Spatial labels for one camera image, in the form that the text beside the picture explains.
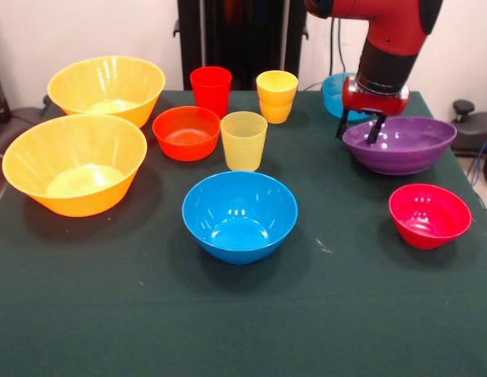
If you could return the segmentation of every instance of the blue bowl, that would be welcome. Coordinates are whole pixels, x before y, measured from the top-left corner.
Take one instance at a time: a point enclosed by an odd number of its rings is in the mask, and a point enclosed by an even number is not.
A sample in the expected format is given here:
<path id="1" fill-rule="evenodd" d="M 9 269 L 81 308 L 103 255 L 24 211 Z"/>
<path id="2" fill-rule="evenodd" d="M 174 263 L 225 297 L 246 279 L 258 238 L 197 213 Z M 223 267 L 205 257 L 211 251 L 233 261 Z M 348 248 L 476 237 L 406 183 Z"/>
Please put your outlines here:
<path id="1" fill-rule="evenodd" d="M 343 114 L 343 102 L 342 102 L 342 92 L 343 83 L 347 76 L 355 76 L 354 73 L 337 73 L 335 75 L 329 76 L 325 79 L 322 84 L 322 94 L 324 96 L 324 106 L 326 110 L 332 116 L 341 119 Z M 358 122 L 369 118 L 370 115 L 359 113 L 359 112 L 349 112 L 348 121 Z"/>
<path id="2" fill-rule="evenodd" d="M 274 178 L 227 171 L 189 190 L 182 218 L 209 254 L 244 265 L 268 256 L 284 242 L 298 219 L 298 204 Z"/>

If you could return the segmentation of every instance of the bowl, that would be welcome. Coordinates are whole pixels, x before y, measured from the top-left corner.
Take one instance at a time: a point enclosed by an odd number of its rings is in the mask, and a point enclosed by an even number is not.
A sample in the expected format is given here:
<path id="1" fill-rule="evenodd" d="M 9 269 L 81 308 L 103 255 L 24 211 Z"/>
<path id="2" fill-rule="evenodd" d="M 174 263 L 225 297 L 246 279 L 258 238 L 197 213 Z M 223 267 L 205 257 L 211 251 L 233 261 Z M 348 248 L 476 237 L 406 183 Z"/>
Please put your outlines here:
<path id="1" fill-rule="evenodd" d="M 322 84 L 324 106 L 329 114 L 338 119 L 341 119 L 343 114 L 343 84 L 348 76 L 355 76 L 355 73 L 337 73 L 327 77 Z M 357 122 L 367 118 L 369 118 L 369 115 L 364 114 L 363 112 L 348 113 L 349 122 Z"/>
<path id="2" fill-rule="evenodd" d="M 110 115 L 67 115 L 21 134 L 6 150 L 6 180 L 56 214 L 84 217 L 115 206 L 144 161 L 133 123 Z"/>
<path id="3" fill-rule="evenodd" d="M 355 159 L 375 173 L 408 175 L 434 165 L 456 137 L 456 128 L 431 118 L 389 118 L 376 143 L 366 142 L 375 121 L 350 127 L 343 134 Z"/>
<path id="4" fill-rule="evenodd" d="M 171 159 L 197 161 L 218 144 L 218 115 L 206 108 L 181 106 L 158 115 L 152 124 L 159 147 Z"/>
<path id="5" fill-rule="evenodd" d="M 469 207 L 457 195 L 434 185 L 398 188 L 389 199 L 390 215 L 402 238 L 429 250 L 446 245 L 471 226 Z"/>
<path id="6" fill-rule="evenodd" d="M 182 217 L 209 254 L 243 265 L 274 252 L 298 219 L 292 192 L 267 175 L 228 171 L 203 179 L 186 195 Z"/>
<path id="7" fill-rule="evenodd" d="M 66 114 L 110 114 L 142 127 L 165 86 L 153 63 L 136 57 L 96 57 L 69 65 L 48 84 Z"/>

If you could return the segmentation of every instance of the purple bowl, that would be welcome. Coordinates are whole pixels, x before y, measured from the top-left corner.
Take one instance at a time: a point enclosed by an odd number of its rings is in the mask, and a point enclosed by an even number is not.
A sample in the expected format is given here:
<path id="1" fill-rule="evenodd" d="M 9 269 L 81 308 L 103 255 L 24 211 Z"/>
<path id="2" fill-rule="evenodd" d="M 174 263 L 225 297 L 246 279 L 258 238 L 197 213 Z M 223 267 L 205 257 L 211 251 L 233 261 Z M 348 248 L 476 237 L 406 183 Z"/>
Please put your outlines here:
<path id="1" fill-rule="evenodd" d="M 349 128 L 343 141 L 362 165 L 375 173 L 408 175 L 434 165 L 456 137 L 456 128 L 432 118 L 388 118 L 378 140 L 366 142 L 375 121 Z"/>

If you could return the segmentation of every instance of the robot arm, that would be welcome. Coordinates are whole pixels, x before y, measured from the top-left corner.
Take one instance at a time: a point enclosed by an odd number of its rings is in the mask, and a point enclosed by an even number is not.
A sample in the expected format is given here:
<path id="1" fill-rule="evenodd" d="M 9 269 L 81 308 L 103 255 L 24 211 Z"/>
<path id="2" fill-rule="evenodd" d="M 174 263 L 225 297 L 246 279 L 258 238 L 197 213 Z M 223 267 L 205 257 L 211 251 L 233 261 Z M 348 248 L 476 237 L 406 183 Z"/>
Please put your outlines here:
<path id="1" fill-rule="evenodd" d="M 442 0 L 305 0 L 314 16 L 369 21 L 369 31 L 355 78 L 343 87 L 343 117 L 337 137 L 346 129 L 349 111 L 377 114 L 368 136 L 373 144 L 388 115 L 401 114 L 408 103 L 406 82 Z"/>

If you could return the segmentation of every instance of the yellow cup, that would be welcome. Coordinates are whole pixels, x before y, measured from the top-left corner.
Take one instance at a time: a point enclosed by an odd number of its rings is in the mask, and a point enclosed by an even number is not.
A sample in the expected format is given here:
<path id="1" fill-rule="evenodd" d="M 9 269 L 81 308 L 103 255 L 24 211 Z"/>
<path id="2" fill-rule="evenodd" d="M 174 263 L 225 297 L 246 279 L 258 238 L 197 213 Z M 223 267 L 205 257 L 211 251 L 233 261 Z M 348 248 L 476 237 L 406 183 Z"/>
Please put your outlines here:
<path id="1" fill-rule="evenodd" d="M 287 120 L 298 89 L 298 78 L 286 71 L 266 71 L 256 78 L 261 113 L 269 123 Z"/>
<path id="2" fill-rule="evenodd" d="M 232 112 L 222 119 L 222 145 L 230 170 L 259 168 L 267 129 L 266 119 L 255 112 Z"/>

